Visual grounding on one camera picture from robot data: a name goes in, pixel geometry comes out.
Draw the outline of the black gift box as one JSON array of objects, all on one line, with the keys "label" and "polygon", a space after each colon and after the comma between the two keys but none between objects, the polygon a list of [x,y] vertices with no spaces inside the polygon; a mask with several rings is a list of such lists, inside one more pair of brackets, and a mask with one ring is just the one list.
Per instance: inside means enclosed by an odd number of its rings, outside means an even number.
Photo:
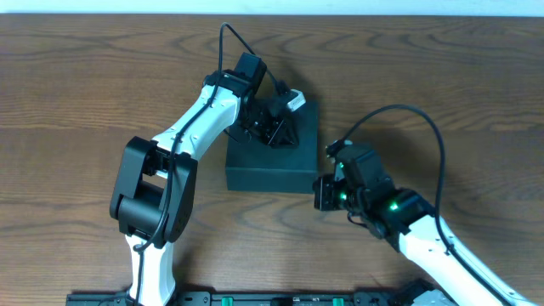
[{"label": "black gift box", "polygon": [[311,194],[318,177],[319,105],[310,101],[294,114],[299,145],[274,149],[241,127],[229,133],[225,173],[229,190]]}]

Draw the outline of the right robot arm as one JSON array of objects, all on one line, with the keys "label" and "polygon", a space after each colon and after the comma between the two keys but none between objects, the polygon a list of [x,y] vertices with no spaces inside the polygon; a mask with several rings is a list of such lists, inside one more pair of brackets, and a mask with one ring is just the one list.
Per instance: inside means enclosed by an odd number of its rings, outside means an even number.
[{"label": "right robot arm", "polygon": [[458,305],[530,304],[460,242],[424,197],[396,186],[368,144],[338,140],[326,154],[334,171],[314,182],[316,209],[346,211],[350,223],[385,240]]}]

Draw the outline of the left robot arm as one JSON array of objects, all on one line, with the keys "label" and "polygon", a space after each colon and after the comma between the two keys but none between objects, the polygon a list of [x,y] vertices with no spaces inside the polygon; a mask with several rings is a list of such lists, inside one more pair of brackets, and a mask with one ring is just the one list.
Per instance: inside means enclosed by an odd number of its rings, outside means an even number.
[{"label": "left robot arm", "polygon": [[131,249],[129,305],[167,305],[176,291],[173,244],[192,212],[199,160],[227,128],[238,124],[270,147],[304,105],[303,93],[284,82],[270,99],[256,99],[267,65],[244,53],[232,70],[218,68],[203,80],[196,102],[167,130],[125,146],[110,201]]}]

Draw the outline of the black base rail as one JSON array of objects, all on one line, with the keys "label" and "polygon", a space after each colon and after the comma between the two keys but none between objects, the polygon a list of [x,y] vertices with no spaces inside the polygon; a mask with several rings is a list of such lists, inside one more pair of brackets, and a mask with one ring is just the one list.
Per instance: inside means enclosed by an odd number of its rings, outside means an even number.
[{"label": "black base rail", "polygon": [[69,294],[65,305],[177,305],[177,306],[387,306],[412,305],[426,290],[404,290],[402,292],[355,292],[343,293],[174,293],[167,302],[138,303],[126,293]]}]

